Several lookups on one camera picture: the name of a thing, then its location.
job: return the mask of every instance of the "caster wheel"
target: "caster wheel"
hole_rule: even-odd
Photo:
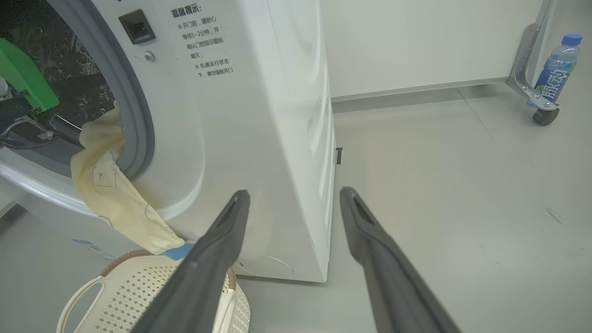
[[[537,123],[541,126],[547,126],[548,124],[551,124],[553,122],[553,120],[555,120],[555,118],[557,118],[558,114],[559,114],[558,108],[553,111],[545,111],[545,110],[537,109],[535,114],[532,116],[532,120],[534,120],[535,123]]]

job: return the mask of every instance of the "beige plastic basket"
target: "beige plastic basket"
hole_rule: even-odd
[[[70,298],[57,323],[56,332],[64,333],[72,308],[96,284],[100,284],[101,289],[74,333],[131,331],[180,262],[164,255],[152,255],[146,250],[133,251],[117,258]],[[249,323],[249,302],[230,268],[220,295],[212,332],[247,333]]]

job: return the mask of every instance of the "metal frame leg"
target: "metal frame leg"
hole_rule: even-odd
[[[536,110],[532,119],[535,123],[547,126],[551,124],[559,114],[559,108],[554,103],[541,96],[526,80],[526,68],[530,60],[532,49],[535,45],[536,38],[539,35],[539,25],[533,23],[526,27],[520,47],[518,48],[518,55],[512,67],[512,72],[506,83],[516,90],[522,97],[539,108]]]

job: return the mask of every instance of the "yellow garment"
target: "yellow garment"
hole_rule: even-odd
[[[72,180],[96,215],[153,254],[185,243],[117,166],[125,143],[117,106],[84,124],[80,143],[85,149],[72,157]]]

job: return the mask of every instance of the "blue bottle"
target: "blue bottle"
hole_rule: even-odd
[[[547,100],[555,103],[559,93],[571,71],[578,62],[583,36],[580,34],[567,34],[563,37],[561,45],[556,47],[551,56],[545,62],[539,80],[536,81],[535,90]]]

